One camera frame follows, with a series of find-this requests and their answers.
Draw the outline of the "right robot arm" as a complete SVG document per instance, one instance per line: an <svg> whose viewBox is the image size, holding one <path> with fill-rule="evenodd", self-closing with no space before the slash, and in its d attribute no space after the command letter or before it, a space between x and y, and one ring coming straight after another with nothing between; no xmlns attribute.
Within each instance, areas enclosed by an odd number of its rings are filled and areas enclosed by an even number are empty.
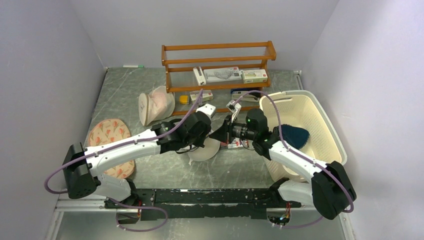
<svg viewBox="0 0 424 240"><path fill-rule="evenodd" d="M282 207L288 201L311 203L329 220L354 210L356 193L344 166L337 161L327 163L310 158L289 145L282 136L269 130L267 117L261 109L249 110L245 123L233 122L228 115L221 127L209 136L223 143L234 138L251 140L258 155L285 165L310 184L303 187L298 182L285 181L270 193L270 202L275 207Z"/></svg>

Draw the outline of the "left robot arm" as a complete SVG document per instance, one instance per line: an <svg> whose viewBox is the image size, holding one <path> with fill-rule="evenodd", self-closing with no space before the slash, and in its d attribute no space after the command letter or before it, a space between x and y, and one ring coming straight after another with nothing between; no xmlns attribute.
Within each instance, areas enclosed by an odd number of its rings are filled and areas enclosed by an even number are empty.
<svg viewBox="0 0 424 240"><path fill-rule="evenodd" d="M63 170L70 199L91 194L112 198L124 207L132 208L139 194L126 179L105 174L105 171L141 157L176 152L189 146L203 147L211 131L213 114L193 112L185 118L164 121L127 139L106 145L88 147L72 145Z"/></svg>

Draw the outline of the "round white mesh laundry bag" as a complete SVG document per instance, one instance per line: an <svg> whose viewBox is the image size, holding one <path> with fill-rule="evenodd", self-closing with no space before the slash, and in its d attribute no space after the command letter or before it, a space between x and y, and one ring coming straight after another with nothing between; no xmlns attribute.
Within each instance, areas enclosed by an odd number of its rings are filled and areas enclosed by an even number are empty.
<svg viewBox="0 0 424 240"><path fill-rule="evenodd" d="M221 142L208 137L204 141L204 147L199 147L188 153L189 165L192 162L204 162L214 157L220 149Z"/></svg>

